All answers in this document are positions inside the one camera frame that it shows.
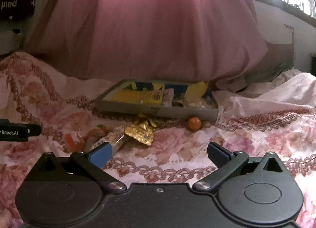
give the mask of crumpled gold foil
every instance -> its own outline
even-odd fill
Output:
[[[131,126],[125,129],[125,134],[137,141],[150,146],[154,140],[153,132],[157,125],[152,119],[139,115],[139,119]]]

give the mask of circular cover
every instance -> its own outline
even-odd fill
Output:
[[[59,227],[91,213],[102,199],[101,189],[90,179],[71,176],[81,181],[24,182],[16,196],[21,217],[31,224]]]
[[[277,176],[243,175],[223,183],[217,197],[233,216],[252,224],[277,224],[294,219],[303,196],[295,181]]]

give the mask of pink cloth backdrop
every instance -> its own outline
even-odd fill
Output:
[[[267,48],[253,0],[45,0],[26,51],[68,76],[229,80]]]

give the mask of open box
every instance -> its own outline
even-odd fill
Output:
[[[124,102],[110,101],[110,99],[120,90],[122,90],[126,83],[135,82],[138,86],[148,86],[150,84],[164,84],[165,89],[173,88],[175,94],[185,93],[187,87],[192,85],[190,83],[170,82],[163,80],[122,80],[116,85],[112,86],[106,92],[95,99],[95,108],[98,111],[128,113],[128,114],[143,114],[152,117],[160,118],[179,118],[188,119],[191,117],[198,117],[202,121],[216,121],[218,115],[218,105],[214,99],[211,90],[207,90],[207,96],[211,99],[214,109],[208,108],[193,108],[193,107],[166,107],[163,105],[151,104],[133,104]]]

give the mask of floral pattern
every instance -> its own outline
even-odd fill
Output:
[[[216,123],[205,122],[195,133],[185,129],[185,121],[156,119],[158,129],[150,147],[131,139],[103,170],[127,186],[131,182],[193,184],[216,170],[207,158],[210,141],[250,156],[262,157],[274,151],[304,193],[297,223],[302,228],[316,228],[316,93],[309,93],[316,89],[313,83],[302,83],[315,80],[297,72],[258,99],[235,95],[229,104],[218,99],[227,109]],[[75,142],[90,136],[116,141],[134,117],[111,116],[94,109],[93,99],[112,82],[93,86],[97,81],[67,78],[25,53],[12,54],[0,62],[0,81],[0,117],[38,123],[43,131],[29,142],[0,144],[0,211],[10,210],[11,226],[16,228],[22,223],[14,204],[16,190],[43,152],[69,156],[67,134]]]

